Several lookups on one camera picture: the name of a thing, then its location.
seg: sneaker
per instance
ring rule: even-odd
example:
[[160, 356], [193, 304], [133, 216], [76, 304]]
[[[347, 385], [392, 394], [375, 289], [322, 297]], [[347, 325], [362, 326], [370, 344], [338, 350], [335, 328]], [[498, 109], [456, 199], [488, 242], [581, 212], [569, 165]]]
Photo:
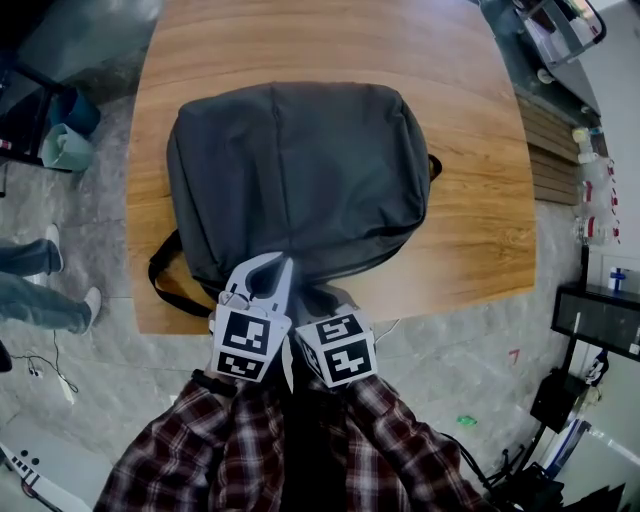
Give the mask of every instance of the sneaker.
[[84, 303], [89, 306], [91, 310], [91, 320], [89, 320], [89, 325], [82, 334], [85, 334], [91, 329], [93, 322], [95, 322], [98, 313], [100, 312], [100, 308], [102, 307], [102, 294], [100, 290], [98, 290], [95, 286], [91, 287], [87, 294], [84, 297]]
[[60, 270], [56, 270], [56, 272], [62, 272], [64, 270], [64, 260], [62, 259], [62, 251], [60, 250], [60, 231], [58, 231], [58, 226], [55, 224], [50, 224], [47, 226], [47, 230], [44, 233], [44, 237], [53, 242], [53, 245], [58, 249], [58, 257], [60, 258]]

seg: jeans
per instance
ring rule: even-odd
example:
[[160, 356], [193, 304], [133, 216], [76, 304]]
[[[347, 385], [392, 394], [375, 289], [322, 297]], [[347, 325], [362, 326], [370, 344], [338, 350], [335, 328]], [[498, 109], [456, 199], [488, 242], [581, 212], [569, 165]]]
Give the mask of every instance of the jeans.
[[0, 239], [0, 321], [14, 318], [43, 329], [86, 331], [91, 320], [86, 303], [20, 277], [57, 272], [60, 263], [58, 250], [49, 240], [16, 245]]

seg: plaid shirt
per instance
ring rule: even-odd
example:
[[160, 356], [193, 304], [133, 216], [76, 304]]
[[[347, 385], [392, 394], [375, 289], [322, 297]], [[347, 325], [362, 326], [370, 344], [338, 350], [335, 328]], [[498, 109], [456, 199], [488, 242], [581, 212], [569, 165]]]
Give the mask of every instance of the plaid shirt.
[[[329, 429], [329, 451], [345, 468], [345, 509], [495, 510], [460, 476], [457, 445], [419, 423], [382, 379], [355, 382], [340, 399], [346, 414]], [[95, 510], [278, 511], [284, 437], [274, 388], [238, 382], [227, 410], [189, 382], [126, 450]]]

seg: person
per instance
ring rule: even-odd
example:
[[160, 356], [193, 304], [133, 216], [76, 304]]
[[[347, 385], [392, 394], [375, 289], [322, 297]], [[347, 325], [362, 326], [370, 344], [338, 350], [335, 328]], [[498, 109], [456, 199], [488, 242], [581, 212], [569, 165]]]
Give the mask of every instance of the person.
[[293, 393], [277, 360], [261, 383], [194, 371], [94, 511], [495, 511], [461, 477], [458, 445], [383, 379], [330, 390], [291, 349]]
[[26, 245], [0, 239], [0, 320], [13, 318], [43, 329], [66, 329], [84, 334], [93, 325], [100, 306], [100, 291], [92, 287], [84, 301], [75, 302], [23, 277], [62, 272], [60, 233], [52, 224], [45, 238]]

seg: backpack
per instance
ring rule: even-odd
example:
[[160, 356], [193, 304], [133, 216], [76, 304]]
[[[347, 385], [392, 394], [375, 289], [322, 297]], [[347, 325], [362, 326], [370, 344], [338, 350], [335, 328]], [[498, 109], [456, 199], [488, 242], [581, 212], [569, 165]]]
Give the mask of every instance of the backpack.
[[422, 224], [442, 169], [397, 91], [311, 82], [187, 103], [167, 163], [178, 229], [151, 258], [149, 279], [196, 316], [210, 310], [155, 284], [175, 251], [214, 299], [236, 265], [271, 251], [294, 258], [306, 284], [363, 272]]

